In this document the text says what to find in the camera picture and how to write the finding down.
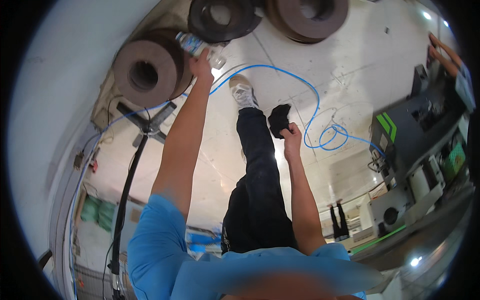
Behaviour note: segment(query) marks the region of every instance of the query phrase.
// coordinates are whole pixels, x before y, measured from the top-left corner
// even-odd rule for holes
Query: green stripe
[[[392,119],[387,115],[386,112],[384,112],[384,117],[390,123],[390,125],[392,126],[392,133],[390,134],[390,139],[392,140],[392,142],[395,142],[396,125],[395,125],[395,123],[393,123]]]
[[[370,246],[372,246],[372,245],[380,242],[381,240],[385,240],[386,238],[388,238],[388,237],[396,234],[397,232],[405,229],[405,227],[406,227],[406,226],[403,225],[402,227],[398,228],[397,230],[392,231],[392,232],[390,232],[389,234],[387,234],[387,235],[385,235],[385,236],[383,236],[383,237],[381,237],[381,238],[379,238],[379,239],[376,239],[376,240],[374,240],[374,241],[372,241],[372,242],[370,242],[370,243],[368,243],[368,244],[358,246],[357,248],[353,248],[353,249],[351,250],[351,254],[354,255],[354,254],[356,254],[356,253],[358,253],[358,252],[360,252],[360,251],[362,251],[362,250],[364,250],[364,249],[367,249],[368,247],[370,247]]]
[[[388,135],[388,133],[390,132],[390,125],[388,125],[387,121],[385,121],[385,119],[383,118],[382,115],[378,115],[377,120],[383,126],[383,128],[385,129],[385,131],[387,132],[387,135]]]

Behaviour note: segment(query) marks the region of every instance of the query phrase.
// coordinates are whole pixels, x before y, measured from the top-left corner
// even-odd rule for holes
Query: dark jeans
[[[297,249],[280,189],[275,148],[266,118],[256,108],[239,111],[237,132],[247,158],[247,174],[232,191],[223,219],[222,254],[255,249]]]
[[[338,207],[338,214],[340,215],[341,228],[338,227],[338,223],[336,222],[333,206],[330,208],[330,216],[332,217],[332,222],[333,222],[333,236],[335,239],[344,235],[348,235],[347,221],[345,220],[345,214],[343,213],[342,206],[340,205],[340,203],[337,203],[336,206]]]

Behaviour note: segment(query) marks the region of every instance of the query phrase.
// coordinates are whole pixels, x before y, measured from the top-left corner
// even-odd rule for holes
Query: white sneaker
[[[232,96],[239,105],[239,110],[242,108],[258,108],[257,98],[253,94],[253,86],[248,79],[240,74],[230,78],[228,81]]]

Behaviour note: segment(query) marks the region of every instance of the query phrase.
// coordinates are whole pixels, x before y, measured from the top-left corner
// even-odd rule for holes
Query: white floor
[[[424,11],[430,14],[430,20],[423,16]],[[290,41],[264,18],[252,34],[231,41],[223,50],[227,64],[214,75],[217,78],[226,70],[245,63],[270,64],[293,72],[312,83],[321,96],[320,108],[308,131],[308,143],[318,145],[321,132],[333,121],[345,127],[349,134],[369,140],[372,113],[410,93],[414,66],[425,64],[429,43],[427,33],[432,31],[438,36],[439,29],[440,39],[453,41],[443,21],[416,2],[351,0],[344,25],[316,45]],[[309,87],[272,69],[255,68],[243,74],[252,82],[266,116],[278,104],[290,103],[290,121],[305,130],[317,105]],[[184,100],[183,97],[174,100],[178,109]],[[161,129],[167,132],[173,120],[174,115],[161,125]],[[225,85],[209,99],[193,178],[188,220],[191,225],[218,226],[227,210],[232,189],[245,174],[236,120],[236,104]],[[101,145],[98,171],[88,180],[96,186],[100,197],[116,202],[135,152],[132,141],[139,130],[128,120],[122,120],[105,136],[112,135],[112,131],[113,142]],[[323,142],[329,139],[329,135],[324,138]],[[283,158],[283,141],[274,139],[274,142],[290,216],[290,179]],[[331,146],[341,142],[343,140],[339,138]],[[132,184],[131,197],[147,202],[160,165],[162,148],[163,145],[156,140],[147,142]],[[312,150],[304,145],[301,156],[321,219],[330,218],[325,212],[332,197],[344,198],[348,202],[380,183],[381,176],[367,168],[370,154],[366,143],[350,139],[335,151]]]

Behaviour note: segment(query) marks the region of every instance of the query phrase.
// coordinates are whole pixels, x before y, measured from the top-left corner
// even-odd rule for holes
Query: standing person
[[[330,216],[332,217],[332,223],[333,223],[333,236],[335,238],[335,241],[346,240],[350,237],[350,235],[348,234],[348,227],[347,227],[347,221],[345,220],[345,214],[343,213],[342,205],[340,204],[340,202],[342,201],[343,199],[339,199],[336,202],[336,206],[338,207],[338,214],[340,215],[341,227],[338,227],[335,212],[333,211],[333,205],[331,204],[327,205],[330,208]]]
[[[349,260],[343,245],[325,243],[300,158],[302,134],[294,123],[281,131],[292,188],[292,221],[287,217],[266,119],[258,109],[252,85],[240,75],[232,77],[229,85],[239,105],[237,131],[247,167],[246,175],[232,192],[225,215],[224,254],[222,259],[204,254],[198,262],[188,255],[185,222],[213,82],[207,55],[205,49],[198,60],[190,61],[197,81],[165,140],[152,194],[128,245],[129,277],[137,298],[318,299],[318,295],[333,296],[324,291],[335,282],[343,282],[343,290],[360,292],[337,299],[366,299],[361,291],[370,288],[361,283],[365,276],[352,278],[345,274],[354,263],[341,261]],[[320,280],[326,275],[328,284]],[[235,286],[239,280],[248,286],[239,290]],[[224,294],[241,292],[242,297],[218,290]]]
[[[470,71],[462,62],[458,54],[449,46],[442,43],[433,33],[428,34],[431,45],[428,48],[429,56],[438,60],[446,69],[448,74],[455,78],[455,91],[458,93],[462,101],[465,103],[468,111],[473,112],[476,108],[475,98],[473,97],[473,85]],[[437,51],[437,47],[445,50],[451,60],[446,59]]]

